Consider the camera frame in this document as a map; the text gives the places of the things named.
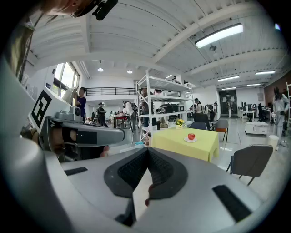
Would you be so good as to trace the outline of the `person's left hand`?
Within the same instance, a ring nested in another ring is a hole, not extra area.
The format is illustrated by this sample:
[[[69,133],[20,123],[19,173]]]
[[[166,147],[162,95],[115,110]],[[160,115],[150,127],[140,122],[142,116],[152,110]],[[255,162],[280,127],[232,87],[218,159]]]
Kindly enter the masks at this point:
[[[66,127],[51,128],[51,145],[55,153],[60,152],[65,142],[75,142],[77,132]]]

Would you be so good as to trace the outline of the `grey fabric chair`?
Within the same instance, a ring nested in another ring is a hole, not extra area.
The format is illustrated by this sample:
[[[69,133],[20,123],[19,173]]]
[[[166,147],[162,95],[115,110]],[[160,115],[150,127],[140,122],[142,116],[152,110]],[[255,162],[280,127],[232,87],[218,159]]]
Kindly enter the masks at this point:
[[[239,179],[242,176],[251,177],[247,184],[249,186],[256,177],[262,174],[272,153],[273,147],[271,145],[250,145],[237,150],[231,156],[226,172],[239,175]]]

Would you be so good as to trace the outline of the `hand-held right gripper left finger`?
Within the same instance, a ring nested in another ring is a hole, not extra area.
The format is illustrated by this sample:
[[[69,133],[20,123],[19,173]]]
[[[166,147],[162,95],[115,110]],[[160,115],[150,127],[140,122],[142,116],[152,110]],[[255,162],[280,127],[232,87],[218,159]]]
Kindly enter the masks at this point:
[[[63,163],[79,196],[68,197],[71,213],[85,226],[148,226],[148,149],[137,148],[109,157]]]

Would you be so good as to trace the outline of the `black balcony railing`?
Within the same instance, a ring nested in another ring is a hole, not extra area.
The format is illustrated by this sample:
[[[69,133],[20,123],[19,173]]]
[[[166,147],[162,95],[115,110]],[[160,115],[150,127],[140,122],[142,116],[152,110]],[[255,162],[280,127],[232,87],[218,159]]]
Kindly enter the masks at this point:
[[[87,96],[104,96],[104,95],[137,95],[134,88],[123,87],[93,87],[86,89]]]

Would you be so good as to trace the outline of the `person's right hand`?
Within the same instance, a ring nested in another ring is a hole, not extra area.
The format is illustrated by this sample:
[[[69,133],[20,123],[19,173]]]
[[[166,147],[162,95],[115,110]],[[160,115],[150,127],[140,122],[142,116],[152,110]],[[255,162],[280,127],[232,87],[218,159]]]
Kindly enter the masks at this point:
[[[148,196],[148,198],[145,200],[145,205],[148,207],[149,206],[149,204],[150,204],[150,194],[151,194],[151,190],[154,188],[154,185],[153,184],[151,184],[150,186],[149,186],[149,188],[148,188],[148,193],[149,193],[149,196]]]

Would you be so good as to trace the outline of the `black appliance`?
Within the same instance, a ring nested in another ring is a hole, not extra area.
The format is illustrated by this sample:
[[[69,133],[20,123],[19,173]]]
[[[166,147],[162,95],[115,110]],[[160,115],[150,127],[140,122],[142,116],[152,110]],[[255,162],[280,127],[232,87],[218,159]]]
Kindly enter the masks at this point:
[[[162,104],[159,108],[157,108],[156,113],[167,114],[167,113],[174,113],[178,112],[178,105],[177,104]]]

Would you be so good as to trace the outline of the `window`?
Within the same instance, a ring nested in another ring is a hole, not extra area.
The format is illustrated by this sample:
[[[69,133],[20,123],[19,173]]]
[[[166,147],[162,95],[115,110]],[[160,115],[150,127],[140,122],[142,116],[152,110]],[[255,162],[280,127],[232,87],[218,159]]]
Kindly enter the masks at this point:
[[[52,91],[60,97],[69,88],[77,87],[80,75],[72,62],[58,64],[54,69],[54,81]]]

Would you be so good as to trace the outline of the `dark glass door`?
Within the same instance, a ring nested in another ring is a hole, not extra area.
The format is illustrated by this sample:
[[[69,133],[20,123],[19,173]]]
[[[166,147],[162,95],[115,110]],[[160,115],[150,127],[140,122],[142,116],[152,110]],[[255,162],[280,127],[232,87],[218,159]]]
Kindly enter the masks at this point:
[[[220,112],[222,116],[229,116],[228,104],[231,107],[231,116],[237,115],[237,96],[236,90],[226,90],[219,92]]]

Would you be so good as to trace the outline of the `grey chair with orange seat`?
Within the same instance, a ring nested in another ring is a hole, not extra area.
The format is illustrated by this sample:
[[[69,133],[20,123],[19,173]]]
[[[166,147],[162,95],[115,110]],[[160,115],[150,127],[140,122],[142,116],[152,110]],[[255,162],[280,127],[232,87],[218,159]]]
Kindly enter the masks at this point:
[[[215,125],[216,132],[224,133],[223,141],[225,141],[225,145],[227,144],[227,139],[228,139],[228,128],[229,128],[229,123],[226,119],[219,120]]]

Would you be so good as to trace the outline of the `yellow plaid shirt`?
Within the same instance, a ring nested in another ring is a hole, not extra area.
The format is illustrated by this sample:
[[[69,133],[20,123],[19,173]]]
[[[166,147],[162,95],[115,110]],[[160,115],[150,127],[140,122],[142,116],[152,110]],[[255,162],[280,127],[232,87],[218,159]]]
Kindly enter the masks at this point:
[[[27,53],[34,31],[35,27],[30,17],[26,16],[13,29],[5,48],[7,62],[19,82],[22,81]]]

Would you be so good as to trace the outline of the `person's left forearm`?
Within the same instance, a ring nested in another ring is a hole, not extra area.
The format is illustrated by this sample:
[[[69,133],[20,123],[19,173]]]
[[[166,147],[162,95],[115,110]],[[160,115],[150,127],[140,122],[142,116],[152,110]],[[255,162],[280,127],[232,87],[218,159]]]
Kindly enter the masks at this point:
[[[37,145],[40,146],[39,133],[38,133],[36,128],[29,128],[28,129],[28,128],[22,127],[20,135],[23,138],[30,139],[30,140],[34,141]]]

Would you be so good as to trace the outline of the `white waste bin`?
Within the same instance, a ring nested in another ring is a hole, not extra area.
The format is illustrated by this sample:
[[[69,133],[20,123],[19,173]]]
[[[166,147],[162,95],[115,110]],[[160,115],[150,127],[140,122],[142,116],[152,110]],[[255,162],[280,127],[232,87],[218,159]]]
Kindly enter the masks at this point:
[[[276,135],[270,135],[268,137],[268,145],[271,145],[274,150],[278,150],[278,142],[279,142],[279,137]]]

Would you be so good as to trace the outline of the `white shelf rack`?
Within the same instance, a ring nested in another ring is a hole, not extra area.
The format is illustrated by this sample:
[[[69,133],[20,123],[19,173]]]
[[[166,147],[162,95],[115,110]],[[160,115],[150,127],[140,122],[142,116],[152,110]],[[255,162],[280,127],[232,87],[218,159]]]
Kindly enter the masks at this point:
[[[289,130],[291,127],[291,83],[286,83],[286,89],[288,94],[289,101],[289,110],[288,110],[288,120],[287,120],[287,129]]]
[[[137,103],[138,103],[138,127],[140,140],[145,141],[150,139],[153,134],[158,131],[156,128],[156,122],[168,124],[168,128],[175,127],[175,122],[178,119],[184,120],[186,126],[190,125],[188,120],[188,115],[193,111],[189,110],[187,106],[189,103],[194,104],[193,87],[190,84],[185,84],[180,76],[174,77],[173,80],[170,79],[170,76],[166,78],[158,78],[151,76],[149,69],[145,71],[145,75],[136,82],[136,92],[137,92]],[[141,89],[147,89],[147,97],[144,98],[141,95]],[[146,102],[149,106],[149,114],[142,114],[141,103]],[[157,108],[162,104],[181,104],[184,106],[184,111],[178,111],[174,113],[161,114],[156,113]],[[149,118],[148,127],[144,127],[143,118]]]

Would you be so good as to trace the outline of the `clear plastic storage box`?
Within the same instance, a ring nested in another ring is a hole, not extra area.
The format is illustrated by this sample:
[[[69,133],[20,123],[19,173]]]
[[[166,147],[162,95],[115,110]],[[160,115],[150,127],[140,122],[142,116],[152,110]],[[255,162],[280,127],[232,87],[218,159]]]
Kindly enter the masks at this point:
[[[131,151],[131,150],[135,150],[135,149],[147,148],[147,147],[148,146],[145,144],[137,145],[137,146],[135,144],[124,144],[124,145],[120,145],[120,146],[110,147],[110,149],[108,151],[108,155],[112,156],[112,155],[116,155],[119,153]]]

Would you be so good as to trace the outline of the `wooden work table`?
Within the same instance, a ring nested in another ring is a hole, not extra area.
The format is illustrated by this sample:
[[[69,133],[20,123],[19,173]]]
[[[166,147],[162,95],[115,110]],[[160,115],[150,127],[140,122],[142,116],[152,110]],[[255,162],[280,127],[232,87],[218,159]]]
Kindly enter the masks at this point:
[[[113,115],[113,128],[119,128],[119,129],[126,129],[126,128],[131,128],[132,129],[132,124],[131,124],[131,118],[129,115]]]

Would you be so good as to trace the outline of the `office desks with monitors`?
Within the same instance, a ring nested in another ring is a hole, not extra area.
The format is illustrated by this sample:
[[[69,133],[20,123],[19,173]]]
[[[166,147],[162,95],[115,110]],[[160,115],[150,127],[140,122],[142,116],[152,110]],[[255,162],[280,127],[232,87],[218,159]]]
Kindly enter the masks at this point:
[[[271,122],[272,114],[271,108],[259,104],[246,104],[241,102],[237,108],[238,117],[243,122],[254,122],[257,118],[258,122]]]

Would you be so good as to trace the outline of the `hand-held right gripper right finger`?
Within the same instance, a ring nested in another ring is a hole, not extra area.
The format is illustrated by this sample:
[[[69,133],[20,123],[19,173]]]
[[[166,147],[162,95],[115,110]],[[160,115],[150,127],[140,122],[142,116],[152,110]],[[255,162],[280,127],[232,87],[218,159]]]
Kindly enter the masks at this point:
[[[211,162],[162,149],[159,152],[181,162],[188,171],[184,187],[173,197],[150,200],[133,225],[141,233],[212,233],[235,225],[213,188],[226,185],[251,212],[262,200],[249,187]]]

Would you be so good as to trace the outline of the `white low cabinet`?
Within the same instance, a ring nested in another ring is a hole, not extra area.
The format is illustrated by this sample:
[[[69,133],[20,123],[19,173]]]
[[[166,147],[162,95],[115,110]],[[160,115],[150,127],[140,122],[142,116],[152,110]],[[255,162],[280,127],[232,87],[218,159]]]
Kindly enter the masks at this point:
[[[265,122],[246,122],[245,133],[266,136],[269,125]]]

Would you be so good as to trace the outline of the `yellow-green tablecloth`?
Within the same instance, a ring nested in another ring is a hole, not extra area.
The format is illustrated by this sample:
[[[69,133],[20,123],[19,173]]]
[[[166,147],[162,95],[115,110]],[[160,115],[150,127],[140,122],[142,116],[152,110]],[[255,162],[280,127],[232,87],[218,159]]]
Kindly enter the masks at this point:
[[[189,133],[195,134],[196,142],[184,141]],[[219,137],[214,131],[192,128],[159,130],[151,137],[151,147],[207,162],[211,162],[213,157],[219,157]]]

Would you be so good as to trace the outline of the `dark blue chair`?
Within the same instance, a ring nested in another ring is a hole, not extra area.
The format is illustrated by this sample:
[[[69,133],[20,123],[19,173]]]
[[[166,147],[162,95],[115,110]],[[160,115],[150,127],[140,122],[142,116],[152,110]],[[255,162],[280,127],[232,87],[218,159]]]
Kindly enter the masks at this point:
[[[193,122],[189,126],[192,129],[199,129],[199,130],[208,130],[207,125],[204,122]]]

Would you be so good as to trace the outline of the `black office chair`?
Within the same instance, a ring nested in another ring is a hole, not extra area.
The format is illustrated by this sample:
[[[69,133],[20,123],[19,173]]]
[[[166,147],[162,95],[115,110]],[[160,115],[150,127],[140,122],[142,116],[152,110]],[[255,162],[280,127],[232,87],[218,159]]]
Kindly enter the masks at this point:
[[[194,122],[203,122],[206,124],[207,130],[210,130],[210,124],[208,120],[208,116],[203,113],[194,113],[193,114]]]

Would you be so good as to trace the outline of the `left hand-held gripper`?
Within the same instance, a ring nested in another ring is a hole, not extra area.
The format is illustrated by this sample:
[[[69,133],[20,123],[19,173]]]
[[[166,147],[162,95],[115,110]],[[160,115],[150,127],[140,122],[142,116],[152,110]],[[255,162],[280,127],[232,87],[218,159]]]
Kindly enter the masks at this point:
[[[107,156],[107,145],[124,140],[121,129],[85,124],[80,116],[80,108],[71,104],[75,88],[69,89],[64,97],[59,97],[45,87],[37,98],[29,121],[39,133],[40,147],[54,152],[51,145],[51,128],[65,127],[76,132],[74,142],[65,142],[60,152],[55,153],[66,160],[86,160]]]

